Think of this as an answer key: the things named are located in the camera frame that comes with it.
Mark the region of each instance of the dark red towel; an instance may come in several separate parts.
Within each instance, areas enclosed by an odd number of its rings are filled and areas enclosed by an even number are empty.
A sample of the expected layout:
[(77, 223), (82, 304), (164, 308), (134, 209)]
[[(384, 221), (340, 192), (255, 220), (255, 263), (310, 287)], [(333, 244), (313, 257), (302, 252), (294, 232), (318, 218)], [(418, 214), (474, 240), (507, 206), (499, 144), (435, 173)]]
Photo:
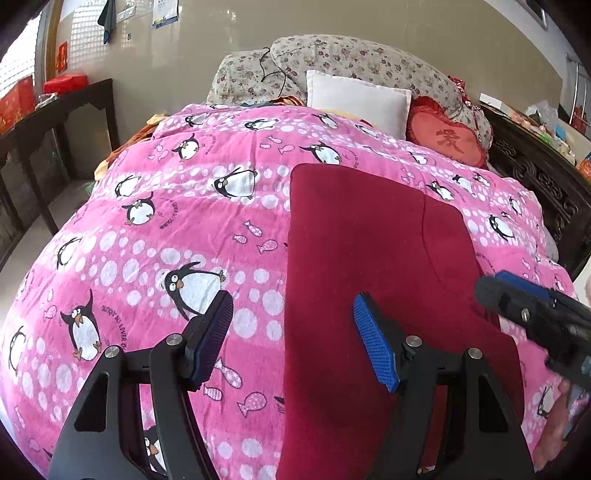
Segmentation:
[[(296, 167), (290, 195), (279, 480), (359, 480), (379, 450), (395, 396), (378, 383), (352, 319), (361, 291), (435, 348), (480, 348), (522, 418), (517, 349), (474, 299), (481, 270), (458, 210), (327, 165)], [(436, 458), (435, 440), (424, 458)]]

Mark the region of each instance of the cartoon penguin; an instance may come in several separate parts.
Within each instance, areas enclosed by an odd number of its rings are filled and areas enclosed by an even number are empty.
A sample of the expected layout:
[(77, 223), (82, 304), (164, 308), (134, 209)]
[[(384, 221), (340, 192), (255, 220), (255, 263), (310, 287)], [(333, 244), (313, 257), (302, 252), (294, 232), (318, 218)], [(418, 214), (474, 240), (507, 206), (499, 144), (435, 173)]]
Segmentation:
[(513, 231), (509, 228), (509, 225), (505, 223), (504, 220), (491, 215), (488, 217), (488, 223), (490, 224), (491, 228), (499, 234), (501, 238), (504, 240), (509, 240), (509, 238), (514, 238)]
[(126, 225), (143, 225), (152, 219), (156, 211), (152, 198), (154, 192), (150, 192), (150, 196), (144, 199), (138, 199), (131, 205), (123, 205), (122, 208), (127, 210)]
[(316, 115), (315, 113), (313, 113), (312, 116), (315, 116), (327, 127), (332, 128), (333, 130), (336, 130), (339, 127), (338, 124), (334, 120), (332, 120), (331, 117), (328, 116), (328, 113), (321, 113), (320, 115)]
[(68, 240), (65, 244), (63, 244), (60, 249), (57, 251), (57, 265), (56, 269), (63, 267), (68, 264), (68, 262), (74, 256), (74, 252), (76, 247), (82, 242), (81, 236), (75, 236), (71, 240)]
[(319, 142), (316, 145), (310, 145), (309, 147), (300, 147), (302, 150), (307, 150), (308, 152), (312, 152), (314, 158), (318, 160), (320, 163), (330, 164), (330, 165), (339, 165), (341, 161), (341, 157), (339, 153), (334, 149), (329, 147), (323, 142)]
[(271, 120), (267, 120), (266, 118), (261, 118), (259, 120), (253, 120), (251, 122), (246, 122), (244, 126), (249, 130), (258, 131), (258, 130), (273, 130), (274, 125), (279, 121), (278, 118), (272, 118)]
[(127, 178), (121, 180), (115, 187), (116, 197), (129, 197), (134, 189), (137, 187), (139, 181), (142, 179), (140, 175), (128, 175)]
[(453, 200), (452, 193), (445, 187), (439, 185), (437, 180), (433, 180), (429, 185), (427, 185), (432, 191), (437, 193), (442, 200)]
[(482, 175), (480, 175), (479, 173), (474, 174), (474, 180), (479, 181), (480, 183), (483, 183), (487, 187), (491, 186), (491, 183), (487, 179), (485, 179)]
[(255, 191), (255, 177), (256, 170), (242, 170), (240, 167), (235, 168), (225, 177), (215, 179), (213, 186), (218, 193), (224, 195), (226, 198), (232, 197), (247, 197), (252, 198)]
[(411, 157), (414, 158), (414, 161), (417, 162), (419, 165), (427, 164), (427, 159), (425, 157), (423, 157), (422, 155), (411, 154)]
[(355, 124), (355, 128), (361, 130), (364, 134), (368, 134), (370, 137), (374, 137), (374, 138), (378, 137), (378, 134), (376, 132), (374, 132), (373, 130), (370, 130), (367, 127), (364, 127), (363, 125)]
[(195, 315), (203, 315), (216, 293), (222, 289), (226, 280), (223, 272), (215, 273), (206, 270), (192, 270), (200, 262), (191, 262), (177, 270), (168, 272), (164, 277), (166, 292), (173, 299), (177, 310), (189, 321), (187, 311)]
[(511, 208), (517, 215), (521, 216), (521, 205), (519, 205), (517, 200), (513, 197), (509, 197), (509, 205), (511, 205)]
[(74, 357), (87, 361), (94, 359), (100, 353), (102, 345), (95, 315), (92, 313), (92, 290), (86, 305), (78, 305), (70, 314), (60, 313), (70, 331)]
[(206, 113), (201, 113), (200, 115), (189, 115), (185, 117), (185, 121), (189, 124), (191, 128), (195, 128), (198, 125), (203, 125), (203, 122), (207, 118)]
[(18, 375), (18, 363), (22, 353), (25, 351), (25, 344), (27, 343), (27, 336), (23, 333), (23, 328), (25, 328), (24, 325), (12, 336), (8, 349), (8, 366), (14, 370), (15, 375)]
[(199, 142), (195, 140), (195, 133), (186, 140), (183, 140), (177, 148), (173, 148), (173, 152), (178, 153), (181, 161), (190, 160), (199, 151)]
[(156, 473), (166, 475), (166, 467), (164, 465), (162, 450), (160, 450), (160, 439), (158, 438), (156, 425), (150, 427), (148, 430), (144, 430), (144, 440), (150, 465), (156, 470)]
[(466, 190), (470, 195), (473, 195), (472, 182), (470, 180), (465, 179), (464, 177), (460, 177), (459, 175), (455, 175), (454, 177), (452, 177), (452, 180), (455, 181), (464, 190)]

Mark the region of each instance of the carved wooden headboard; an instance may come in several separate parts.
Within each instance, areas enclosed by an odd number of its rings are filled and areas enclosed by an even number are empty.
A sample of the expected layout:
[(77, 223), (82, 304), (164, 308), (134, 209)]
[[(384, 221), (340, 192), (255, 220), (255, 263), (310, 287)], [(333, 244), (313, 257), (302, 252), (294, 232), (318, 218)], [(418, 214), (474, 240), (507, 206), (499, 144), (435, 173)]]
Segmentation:
[(591, 185), (557, 151), (483, 106), (494, 139), (492, 166), (535, 193), (558, 245), (558, 263), (575, 279), (591, 254)]

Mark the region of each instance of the red gift box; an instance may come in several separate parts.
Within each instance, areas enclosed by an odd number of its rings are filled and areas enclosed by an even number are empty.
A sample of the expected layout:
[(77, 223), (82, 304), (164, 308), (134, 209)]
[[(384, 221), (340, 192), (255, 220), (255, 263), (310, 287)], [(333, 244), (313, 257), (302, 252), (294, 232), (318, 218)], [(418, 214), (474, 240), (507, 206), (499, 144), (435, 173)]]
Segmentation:
[(88, 85), (88, 77), (82, 73), (66, 73), (43, 84), (43, 93), (64, 93), (79, 90)]
[(17, 81), (0, 99), (0, 134), (4, 135), (15, 123), (34, 111), (33, 76), (29, 75)]

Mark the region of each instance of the bedsheet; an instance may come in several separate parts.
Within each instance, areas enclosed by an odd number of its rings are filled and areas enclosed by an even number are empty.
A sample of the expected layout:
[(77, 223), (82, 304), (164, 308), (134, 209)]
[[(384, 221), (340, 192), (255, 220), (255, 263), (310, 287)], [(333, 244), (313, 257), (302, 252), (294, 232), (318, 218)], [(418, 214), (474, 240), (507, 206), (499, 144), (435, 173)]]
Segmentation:
[[(537, 199), (515, 180), (310, 108), (189, 105), (121, 153), (44, 248), (8, 313), (0, 394), (17, 443), (41, 472), (101, 352), (153, 346), (223, 288), (235, 314), (211, 379), (191, 402), (222, 478), (275, 478), (289, 408), (282, 369), (290, 171), (315, 162), (450, 203), (484, 272), (506, 269), (573, 292), (546, 256)], [(396, 222), (396, 211), (384, 212), (384, 221)], [(519, 350), (522, 429), (532, 450), (558, 378), (521, 329), (501, 326)], [(148, 387), (141, 401), (147, 452), (162, 472)]]

